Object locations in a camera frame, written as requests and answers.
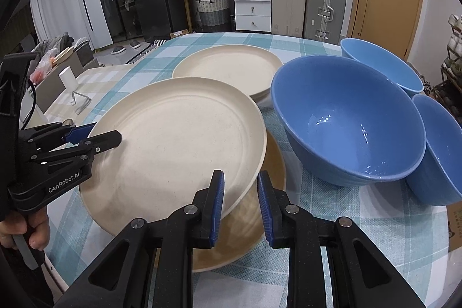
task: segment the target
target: wicker basket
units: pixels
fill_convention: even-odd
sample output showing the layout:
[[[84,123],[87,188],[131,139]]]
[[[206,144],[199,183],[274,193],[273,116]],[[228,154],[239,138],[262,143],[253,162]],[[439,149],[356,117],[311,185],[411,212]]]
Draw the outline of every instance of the wicker basket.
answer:
[[[229,0],[198,0],[196,4],[204,32],[231,31]]]

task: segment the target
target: plastic bag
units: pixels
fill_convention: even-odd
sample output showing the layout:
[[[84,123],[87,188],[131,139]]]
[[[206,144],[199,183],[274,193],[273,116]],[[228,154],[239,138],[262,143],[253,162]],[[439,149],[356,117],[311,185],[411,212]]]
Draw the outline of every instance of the plastic bag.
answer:
[[[55,57],[59,54],[59,49],[57,47],[48,50],[43,58],[35,68],[35,71],[31,73],[30,79],[35,86],[40,84],[42,80],[47,76],[47,74],[53,68],[53,62]]]

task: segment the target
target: suitcase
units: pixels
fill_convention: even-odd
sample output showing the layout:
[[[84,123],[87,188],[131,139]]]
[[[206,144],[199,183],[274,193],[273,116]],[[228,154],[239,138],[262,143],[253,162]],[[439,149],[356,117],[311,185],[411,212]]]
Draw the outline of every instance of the suitcase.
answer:
[[[271,33],[302,37],[306,0],[272,0]]]
[[[303,37],[338,44],[346,0],[306,0]]]

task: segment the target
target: human hand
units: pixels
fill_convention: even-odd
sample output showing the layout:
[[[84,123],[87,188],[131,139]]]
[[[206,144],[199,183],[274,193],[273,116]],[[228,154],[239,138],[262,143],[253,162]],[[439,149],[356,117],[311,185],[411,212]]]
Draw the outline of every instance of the human hand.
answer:
[[[27,222],[35,229],[29,238],[29,245],[33,249],[43,251],[50,241],[50,226],[47,208],[40,209],[37,213],[31,214]],[[0,244],[5,248],[17,249],[11,235],[21,235],[27,232],[25,218],[17,211],[11,211],[6,219],[0,222]]]

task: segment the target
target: blue plaid tablecloth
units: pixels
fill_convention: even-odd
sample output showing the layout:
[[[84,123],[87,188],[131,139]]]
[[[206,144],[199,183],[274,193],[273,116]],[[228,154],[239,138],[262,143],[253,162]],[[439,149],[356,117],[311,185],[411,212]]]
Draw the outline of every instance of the blue plaid tablecloth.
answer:
[[[82,124],[99,120],[117,101],[150,83],[172,77],[186,56],[221,44],[248,44],[276,54],[284,63],[303,55],[341,55],[338,46],[293,37],[253,33],[198,33],[168,41],[138,62],[94,106]],[[446,273],[448,227],[445,207],[425,206],[405,181],[366,187],[332,186],[305,170],[295,156],[270,102],[260,103],[265,123],[284,155],[287,193],[314,216],[352,218],[405,277],[427,306],[441,295]],[[56,112],[54,121],[59,119]],[[51,241],[46,253],[71,284],[111,241],[85,210],[77,189],[49,205]],[[327,302],[332,306],[327,257],[323,251]],[[194,305],[277,308],[286,306],[288,250],[272,250],[262,239],[247,255],[193,278]]]

